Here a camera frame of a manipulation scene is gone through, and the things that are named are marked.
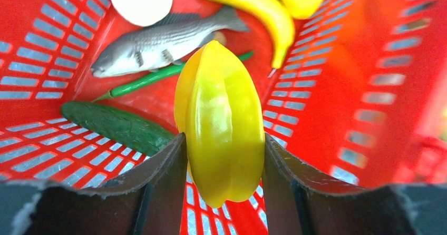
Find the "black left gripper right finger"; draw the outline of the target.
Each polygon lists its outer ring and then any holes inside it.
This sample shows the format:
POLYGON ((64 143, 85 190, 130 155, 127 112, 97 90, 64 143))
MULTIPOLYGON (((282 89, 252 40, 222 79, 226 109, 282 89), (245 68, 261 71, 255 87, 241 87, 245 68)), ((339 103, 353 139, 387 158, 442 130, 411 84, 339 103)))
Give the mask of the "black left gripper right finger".
POLYGON ((446 185, 362 188, 323 173, 265 136, 270 234, 446 234, 446 185))

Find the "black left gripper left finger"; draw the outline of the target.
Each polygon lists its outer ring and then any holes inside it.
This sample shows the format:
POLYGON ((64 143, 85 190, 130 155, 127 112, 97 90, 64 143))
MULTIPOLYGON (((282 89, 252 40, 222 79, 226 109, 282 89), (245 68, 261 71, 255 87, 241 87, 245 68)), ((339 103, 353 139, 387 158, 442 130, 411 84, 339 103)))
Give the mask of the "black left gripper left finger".
POLYGON ((1 183, 1 234, 179 234, 186 137, 100 187, 51 180, 1 183))

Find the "yellow toy starfruit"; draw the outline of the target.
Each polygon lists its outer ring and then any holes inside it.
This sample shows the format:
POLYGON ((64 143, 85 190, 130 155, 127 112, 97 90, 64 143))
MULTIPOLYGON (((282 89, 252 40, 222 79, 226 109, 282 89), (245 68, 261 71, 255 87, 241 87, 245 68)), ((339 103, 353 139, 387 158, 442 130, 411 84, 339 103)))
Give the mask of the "yellow toy starfruit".
POLYGON ((264 169, 265 131, 260 99, 242 61, 217 41, 202 46, 179 75, 173 112, 204 202, 219 208, 248 200, 264 169))

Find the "dark green toy cucumber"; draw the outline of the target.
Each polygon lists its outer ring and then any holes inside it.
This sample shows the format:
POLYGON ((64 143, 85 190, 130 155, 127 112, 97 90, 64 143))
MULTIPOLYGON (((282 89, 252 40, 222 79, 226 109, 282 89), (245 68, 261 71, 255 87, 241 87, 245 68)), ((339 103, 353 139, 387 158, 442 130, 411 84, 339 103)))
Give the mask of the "dark green toy cucumber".
POLYGON ((69 101, 60 106, 67 120, 126 147, 153 156, 163 150, 174 135, 139 115, 103 104, 69 101))

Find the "red plastic basket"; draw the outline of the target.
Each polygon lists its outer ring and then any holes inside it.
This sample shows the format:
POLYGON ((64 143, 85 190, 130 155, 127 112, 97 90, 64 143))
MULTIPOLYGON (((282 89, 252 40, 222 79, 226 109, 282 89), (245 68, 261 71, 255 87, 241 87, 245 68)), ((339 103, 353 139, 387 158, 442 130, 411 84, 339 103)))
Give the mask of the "red plastic basket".
MULTIPOLYGON (((263 104, 267 135, 309 165, 367 189, 446 185, 446 0, 324 0, 296 21, 272 77, 272 44, 254 16, 226 31, 263 104)), ((110 0, 1 0, 1 183, 97 188, 150 157, 60 115, 139 79, 94 78, 90 65, 135 30, 110 0)), ((249 200, 205 204, 186 184, 179 234, 270 234, 262 182, 249 200)))

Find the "long green toy chili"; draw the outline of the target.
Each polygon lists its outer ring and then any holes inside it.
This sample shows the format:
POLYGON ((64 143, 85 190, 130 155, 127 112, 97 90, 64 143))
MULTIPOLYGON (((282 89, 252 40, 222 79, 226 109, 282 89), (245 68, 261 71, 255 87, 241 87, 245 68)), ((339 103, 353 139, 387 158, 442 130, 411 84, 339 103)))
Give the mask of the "long green toy chili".
POLYGON ((178 66, 168 66, 168 67, 162 68, 158 72, 145 75, 145 76, 143 76, 137 80, 134 80, 132 82, 114 87, 110 90, 107 90, 104 94, 100 95, 99 97, 93 99, 92 102, 113 99, 113 98, 116 98, 119 96, 124 96, 124 95, 130 94, 130 93, 135 92, 143 87, 154 84, 160 80, 180 74, 183 71, 183 68, 185 65, 186 65, 186 63, 181 63, 178 66))

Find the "grey toy fish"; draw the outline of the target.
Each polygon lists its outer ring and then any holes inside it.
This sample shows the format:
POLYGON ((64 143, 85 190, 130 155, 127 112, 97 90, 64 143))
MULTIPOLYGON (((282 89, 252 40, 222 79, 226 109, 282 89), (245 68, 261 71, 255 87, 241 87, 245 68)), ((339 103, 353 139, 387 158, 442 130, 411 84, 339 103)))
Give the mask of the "grey toy fish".
POLYGON ((196 13, 170 13, 153 25, 120 35, 105 47, 90 70, 93 76, 105 78, 180 65, 183 57, 212 41, 223 29, 250 30, 230 6, 205 18, 196 13))

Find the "yellow toy chili pepper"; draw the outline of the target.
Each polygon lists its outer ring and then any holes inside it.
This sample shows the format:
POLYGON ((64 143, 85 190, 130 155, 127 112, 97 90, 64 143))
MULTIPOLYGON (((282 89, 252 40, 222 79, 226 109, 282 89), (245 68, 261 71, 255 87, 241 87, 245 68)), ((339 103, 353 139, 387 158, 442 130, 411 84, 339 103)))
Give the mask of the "yellow toy chili pepper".
POLYGON ((245 11, 261 21, 268 30, 274 52, 271 66, 282 67, 286 54, 294 42, 295 23, 279 0, 210 0, 245 11))

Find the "small tan toy nut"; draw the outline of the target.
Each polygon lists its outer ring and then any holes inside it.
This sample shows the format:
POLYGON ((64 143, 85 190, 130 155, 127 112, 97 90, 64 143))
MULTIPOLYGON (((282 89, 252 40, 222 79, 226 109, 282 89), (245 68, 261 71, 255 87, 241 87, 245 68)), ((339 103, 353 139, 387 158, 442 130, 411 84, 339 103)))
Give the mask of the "small tan toy nut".
POLYGON ((212 39, 219 42, 223 46, 227 45, 227 38, 225 37, 224 33, 220 32, 220 31, 214 32, 212 39))

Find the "white round toy slice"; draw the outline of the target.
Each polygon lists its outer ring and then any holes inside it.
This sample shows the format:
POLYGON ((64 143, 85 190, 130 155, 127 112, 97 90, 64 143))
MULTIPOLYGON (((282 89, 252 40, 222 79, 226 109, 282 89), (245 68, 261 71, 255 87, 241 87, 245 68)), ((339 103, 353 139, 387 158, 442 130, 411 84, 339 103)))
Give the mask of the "white round toy slice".
POLYGON ((114 9, 131 24, 145 27, 166 17, 173 0, 110 0, 114 9))

